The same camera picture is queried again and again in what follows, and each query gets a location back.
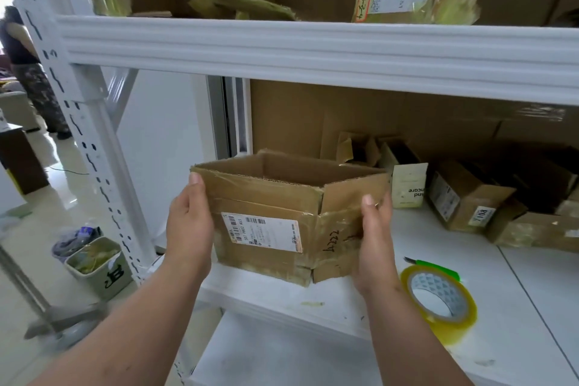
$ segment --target shelf upright post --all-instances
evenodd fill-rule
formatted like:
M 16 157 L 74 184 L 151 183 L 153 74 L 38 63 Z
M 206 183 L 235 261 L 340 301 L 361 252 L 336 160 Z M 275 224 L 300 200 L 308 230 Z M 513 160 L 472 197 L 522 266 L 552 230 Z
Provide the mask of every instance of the shelf upright post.
M 70 0 L 14 0 L 14 4 L 30 33 L 97 195 L 116 227 L 106 235 L 120 244 L 133 279 L 140 285 L 157 257 L 106 108 L 108 91 L 102 71 L 97 66 L 69 62 L 55 16 L 74 13 Z M 194 368 L 185 343 L 181 344 L 174 366 L 184 383 Z

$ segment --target clear tape roll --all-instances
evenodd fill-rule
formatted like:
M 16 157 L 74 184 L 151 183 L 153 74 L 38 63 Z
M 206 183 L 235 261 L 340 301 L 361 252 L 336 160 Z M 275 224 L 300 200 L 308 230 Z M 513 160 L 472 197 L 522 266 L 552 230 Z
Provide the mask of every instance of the clear tape roll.
M 424 320 L 440 342 L 447 346 L 457 343 L 476 322 L 476 304 L 468 290 L 445 273 L 424 265 L 411 265 L 400 274 L 402 287 L 418 307 Z M 451 316 L 441 316 L 425 307 L 414 290 L 426 290 L 437 295 L 448 307 Z

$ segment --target trash bin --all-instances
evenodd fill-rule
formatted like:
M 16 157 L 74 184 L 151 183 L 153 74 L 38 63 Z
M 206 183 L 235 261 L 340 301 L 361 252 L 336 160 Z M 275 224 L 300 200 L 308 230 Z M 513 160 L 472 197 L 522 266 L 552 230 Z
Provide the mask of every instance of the trash bin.
M 105 236 L 69 257 L 64 267 L 103 301 L 111 300 L 131 282 L 131 272 L 120 246 Z

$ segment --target fingernail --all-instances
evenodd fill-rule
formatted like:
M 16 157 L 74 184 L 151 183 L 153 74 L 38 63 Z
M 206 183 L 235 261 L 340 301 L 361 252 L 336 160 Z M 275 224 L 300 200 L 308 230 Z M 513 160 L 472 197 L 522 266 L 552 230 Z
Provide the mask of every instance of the fingernail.
M 366 194 L 362 197 L 362 203 L 367 206 L 374 206 L 374 199 L 370 194 Z
M 199 173 L 189 173 L 189 184 L 197 185 L 199 183 Z

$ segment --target black top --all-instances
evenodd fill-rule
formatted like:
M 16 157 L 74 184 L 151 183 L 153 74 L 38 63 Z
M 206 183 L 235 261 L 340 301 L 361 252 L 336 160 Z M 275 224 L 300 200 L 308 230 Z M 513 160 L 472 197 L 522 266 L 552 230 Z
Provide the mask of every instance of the black top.
M 0 41 L 10 62 L 13 65 L 33 65 L 40 63 L 38 58 L 30 53 L 19 40 L 12 37 L 8 31 L 6 31 L 7 25 L 6 21 L 0 21 Z

